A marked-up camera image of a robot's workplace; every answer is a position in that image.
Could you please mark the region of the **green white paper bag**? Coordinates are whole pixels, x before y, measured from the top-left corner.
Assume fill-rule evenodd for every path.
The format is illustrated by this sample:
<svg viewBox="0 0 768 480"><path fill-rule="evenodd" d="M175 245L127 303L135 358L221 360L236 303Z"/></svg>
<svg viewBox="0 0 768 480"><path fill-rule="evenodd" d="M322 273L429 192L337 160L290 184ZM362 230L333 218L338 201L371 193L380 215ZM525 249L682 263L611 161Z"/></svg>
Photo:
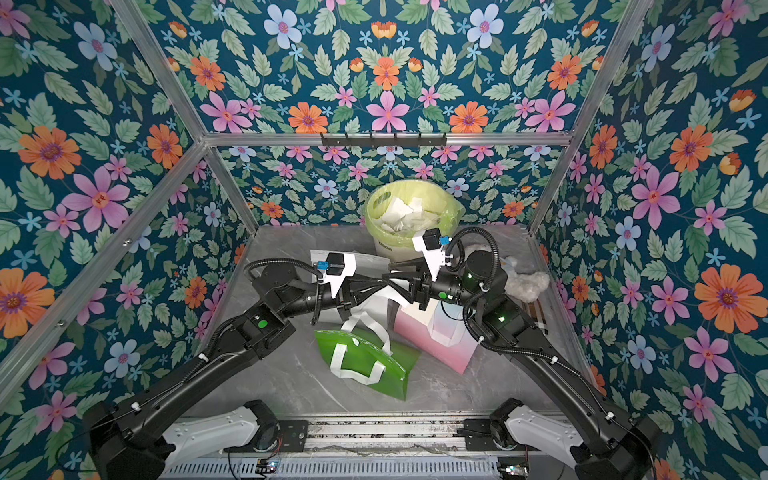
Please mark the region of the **green white paper bag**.
<svg viewBox="0 0 768 480"><path fill-rule="evenodd" d="M357 382L404 401L420 351L393 340L368 313L353 315L337 330L316 330L319 353L339 379Z"/></svg>

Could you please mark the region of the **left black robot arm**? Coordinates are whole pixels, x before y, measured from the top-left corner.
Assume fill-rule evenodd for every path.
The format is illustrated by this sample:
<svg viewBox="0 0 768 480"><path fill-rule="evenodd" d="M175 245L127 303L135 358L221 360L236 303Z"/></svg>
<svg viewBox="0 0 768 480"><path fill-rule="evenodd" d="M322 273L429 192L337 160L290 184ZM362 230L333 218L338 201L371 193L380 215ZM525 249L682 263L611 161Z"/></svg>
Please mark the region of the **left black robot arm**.
<svg viewBox="0 0 768 480"><path fill-rule="evenodd" d="M342 255L317 265L267 258L246 265L258 301L222 322L193 359L154 386L113 406L100 403L83 416L89 454L103 479L157 479L177 463L209 452L251 448L270 452L281 433L273 412L260 400L229 414L180 423L221 384L277 350L295 331L291 318L324 310L347 314L390 288L409 302L409 292L390 275L358 275Z"/></svg>

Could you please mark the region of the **pink blue gradient paper bag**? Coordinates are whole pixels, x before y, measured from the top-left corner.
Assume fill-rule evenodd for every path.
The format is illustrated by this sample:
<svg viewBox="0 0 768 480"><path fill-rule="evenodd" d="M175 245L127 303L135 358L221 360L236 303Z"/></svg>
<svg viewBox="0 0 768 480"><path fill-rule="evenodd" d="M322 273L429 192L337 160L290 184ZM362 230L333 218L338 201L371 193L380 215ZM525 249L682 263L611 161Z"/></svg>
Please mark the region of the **pink blue gradient paper bag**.
<svg viewBox="0 0 768 480"><path fill-rule="evenodd" d="M416 304L400 307L394 331L416 348L463 375L477 348L461 318L462 308L431 299L425 310Z"/></svg>

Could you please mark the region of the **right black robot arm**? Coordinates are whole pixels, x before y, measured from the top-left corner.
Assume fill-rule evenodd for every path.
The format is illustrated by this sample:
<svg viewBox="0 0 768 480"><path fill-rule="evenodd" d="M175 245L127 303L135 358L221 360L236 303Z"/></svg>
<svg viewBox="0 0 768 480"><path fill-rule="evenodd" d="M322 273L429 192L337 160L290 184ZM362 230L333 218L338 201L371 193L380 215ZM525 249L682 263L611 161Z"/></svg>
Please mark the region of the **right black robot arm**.
<svg viewBox="0 0 768 480"><path fill-rule="evenodd" d="M431 229L414 246L420 258L392 264L384 280L420 308L432 300L460 306L478 346L517 364L567 418L556 421L510 398L489 418L498 446L532 447L580 479L655 476L659 427L647 417L632 419L562 357L507 293L509 275L487 230L468 227L444 237Z"/></svg>

